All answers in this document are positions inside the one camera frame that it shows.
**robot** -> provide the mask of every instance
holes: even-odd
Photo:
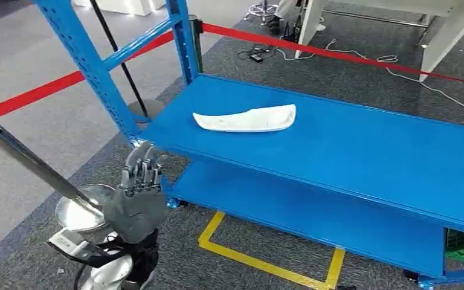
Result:
[[[151,285],[158,262],[158,227],[167,215],[161,191],[166,161],[167,155],[147,141],[129,154],[113,200],[103,205],[104,219],[114,230],[103,243],[93,244],[68,228],[48,240],[56,251],[83,264],[74,289],[140,290]],[[80,281],[87,266],[89,276]]]

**metal pole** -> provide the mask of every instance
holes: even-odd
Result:
[[[202,21],[196,15],[189,15],[189,24],[191,25],[191,33],[193,35],[193,46],[196,52],[196,64],[198,72],[204,72],[204,63],[202,61],[202,47],[200,46],[200,34],[202,31]]]
[[[403,21],[403,20],[397,20],[397,19],[380,18],[380,17],[375,17],[375,16],[367,16],[367,15],[340,12],[340,11],[334,11],[334,10],[326,10],[326,9],[323,9],[323,12],[330,13],[330,14],[335,14],[335,15],[340,15],[340,16],[349,16],[349,17],[353,17],[353,18],[362,18],[362,19],[381,21],[381,22],[388,22],[388,23],[394,23],[394,24],[401,24],[401,25],[407,25],[407,26],[413,26],[413,27],[421,27],[421,28],[427,28],[428,27],[428,25],[426,25],[426,24]]]
[[[104,29],[104,32],[106,33],[106,36],[108,37],[109,43],[113,47],[113,51],[118,51],[118,45],[115,41],[115,38],[113,37],[113,34],[111,34],[111,30],[109,29],[108,23],[104,19],[104,16],[102,15],[102,12],[100,11],[100,8],[98,7],[97,1],[96,0],[89,0],[91,5],[93,6],[93,10],[95,10],[95,14],[97,15],[98,21],[100,22],[100,25],[102,25],[102,29]],[[141,99],[140,92],[138,91],[138,88],[136,87],[136,84],[134,83],[134,80],[132,80],[132,76],[129,72],[129,69],[125,65],[125,63],[121,63],[121,68],[123,69],[123,73],[127,77],[127,80],[129,81],[130,87],[132,88],[132,91],[134,92],[134,96],[136,96],[136,99],[138,100],[138,103],[140,104],[141,111],[145,115],[145,117],[149,117],[149,114],[147,112],[147,108],[145,108],[145,104],[143,103],[143,100]]]
[[[91,202],[68,180],[57,173],[52,167],[34,154],[29,148],[17,140],[10,132],[0,125],[0,149],[19,161],[36,176],[47,182],[64,197],[79,204],[98,217],[103,217],[101,207]]]

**lower shelf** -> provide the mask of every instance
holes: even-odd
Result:
[[[444,229],[350,196],[194,161],[173,196],[430,277],[443,277]]]

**blue metal shelf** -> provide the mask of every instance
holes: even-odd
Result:
[[[442,227],[357,198],[202,161],[186,168],[172,195],[431,277],[443,274]]]
[[[199,75],[185,0],[104,60],[70,0],[35,2],[132,145],[198,160],[175,197],[433,277],[421,288],[464,282],[442,273],[443,227],[464,231],[464,126]],[[189,86],[140,132],[109,70],[170,28]],[[280,132],[210,132],[191,115],[289,103],[297,118]]]
[[[296,120],[278,132],[213,132],[192,117],[286,104]],[[464,126],[200,76],[140,138],[464,230]]]

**red belt barrier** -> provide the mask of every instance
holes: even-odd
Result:
[[[147,45],[145,45],[144,47],[142,47],[127,60],[133,59],[150,50],[153,50],[154,48],[160,47],[161,45],[166,44],[171,40],[173,40],[173,33],[166,32],[160,35],[158,38],[151,41],[150,43],[148,43]],[[30,103],[34,103],[38,100],[48,97],[49,95],[66,89],[69,86],[75,85],[76,83],[81,82],[84,79],[85,78],[83,77],[83,74],[81,74],[80,71],[74,71],[71,74],[67,74],[64,77],[61,77],[57,80],[53,80],[52,82],[46,83],[43,86],[39,86],[36,89],[32,89],[31,91],[9,98],[6,101],[2,101],[0,102],[0,116],[3,116],[9,112],[13,112],[17,109],[27,106]]]
[[[377,62],[372,59],[363,59],[362,57],[353,56],[351,54],[328,51],[322,48],[310,47],[308,45],[301,45],[301,44],[297,44],[297,43],[290,42],[287,40],[281,40],[281,39],[276,39],[276,38],[272,38],[268,36],[262,36],[262,35],[258,35],[254,33],[248,33],[248,32],[230,29],[226,27],[221,27],[221,26],[217,26],[213,24],[204,23],[203,29],[204,31],[210,32],[210,33],[220,34],[223,36],[229,36],[229,37],[251,41],[251,42],[257,42],[260,44],[267,44],[267,45],[273,45],[276,47],[288,48],[290,50],[301,50],[306,53],[313,53],[319,56],[330,57],[333,59],[347,60],[350,62],[362,63],[365,65],[380,66],[382,68],[390,68],[390,69],[397,70],[397,71],[405,71],[407,73],[427,74],[430,77],[438,77],[441,79],[456,80],[458,82],[464,82],[464,79],[460,79],[458,77],[450,77],[450,76],[445,76],[443,74],[436,74],[434,72],[420,71],[418,69],[408,68],[406,66],[398,65],[395,63],[381,63],[381,62]]]

